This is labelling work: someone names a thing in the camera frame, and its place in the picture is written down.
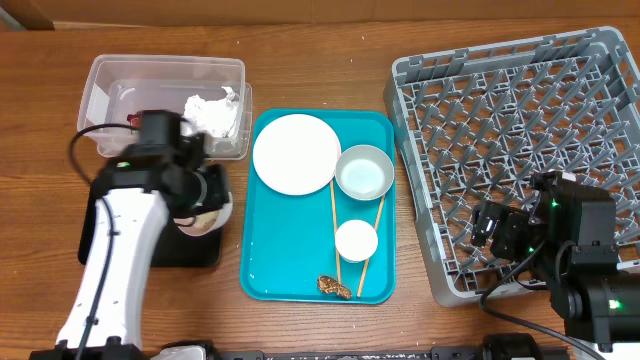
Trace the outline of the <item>red snack wrapper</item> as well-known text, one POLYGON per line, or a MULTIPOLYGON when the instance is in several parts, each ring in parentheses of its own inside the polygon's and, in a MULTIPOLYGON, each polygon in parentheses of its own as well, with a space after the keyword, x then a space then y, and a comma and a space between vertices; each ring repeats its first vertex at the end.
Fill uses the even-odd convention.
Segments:
POLYGON ((129 114, 127 116, 127 121, 129 124, 135 128, 140 127, 141 117, 139 114, 129 114))

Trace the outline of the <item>white napkin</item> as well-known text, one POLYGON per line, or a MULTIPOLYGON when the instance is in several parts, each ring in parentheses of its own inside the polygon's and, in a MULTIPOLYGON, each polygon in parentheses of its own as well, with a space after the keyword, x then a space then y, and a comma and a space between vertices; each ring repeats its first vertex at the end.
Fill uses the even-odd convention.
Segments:
POLYGON ((207 133, 212 138, 231 138, 237 133, 236 116, 239 102, 237 93, 228 86, 222 86, 226 92, 219 100, 205 100, 199 95, 189 97, 184 105, 182 117, 186 120, 181 126, 181 134, 193 135, 207 133))

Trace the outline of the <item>small white plate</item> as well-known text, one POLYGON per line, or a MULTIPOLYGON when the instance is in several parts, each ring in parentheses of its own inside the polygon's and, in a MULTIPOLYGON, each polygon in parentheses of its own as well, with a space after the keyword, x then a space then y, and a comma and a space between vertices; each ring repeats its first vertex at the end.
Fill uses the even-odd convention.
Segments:
POLYGON ((233 196, 229 194, 229 201, 220 210, 203 213, 191 218, 175 218, 174 222, 184 234, 201 237, 220 230, 228 222, 233 210, 233 196))

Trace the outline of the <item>small white cup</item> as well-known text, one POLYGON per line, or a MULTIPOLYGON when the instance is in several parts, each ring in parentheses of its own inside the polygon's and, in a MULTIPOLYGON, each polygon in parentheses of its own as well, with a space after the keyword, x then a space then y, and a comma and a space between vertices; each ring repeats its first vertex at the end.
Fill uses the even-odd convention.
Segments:
POLYGON ((345 261, 363 262, 376 252, 378 235, 370 223, 349 220, 338 227, 335 233, 335 247, 345 261))

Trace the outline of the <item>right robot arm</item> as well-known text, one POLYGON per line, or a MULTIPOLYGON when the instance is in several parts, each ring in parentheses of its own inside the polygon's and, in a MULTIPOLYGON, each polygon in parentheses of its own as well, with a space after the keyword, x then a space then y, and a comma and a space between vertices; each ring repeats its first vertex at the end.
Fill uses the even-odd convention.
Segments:
POLYGON ((563 171, 530 180, 533 206, 521 210, 484 201, 473 210, 471 242, 515 263, 502 283, 529 272, 550 293, 563 332, 490 308, 488 288, 481 309, 496 318, 539 331, 591 359, 639 356, 639 276, 619 259, 616 202, 602 188, 583 185, 563 171))

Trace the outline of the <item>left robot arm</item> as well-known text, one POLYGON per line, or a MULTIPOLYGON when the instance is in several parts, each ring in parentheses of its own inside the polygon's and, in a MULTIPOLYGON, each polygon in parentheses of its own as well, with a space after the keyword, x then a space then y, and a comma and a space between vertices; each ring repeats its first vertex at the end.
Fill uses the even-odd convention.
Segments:
POLYGON ((216 263, 233 197, 223 166, 205 162, 205 135, 185 119, 144 110, 136 142, 88 179, 91 242, 73 308, 51 350, 33 359, 143 359, 141 315, 154 257, 168 267, 216 263))

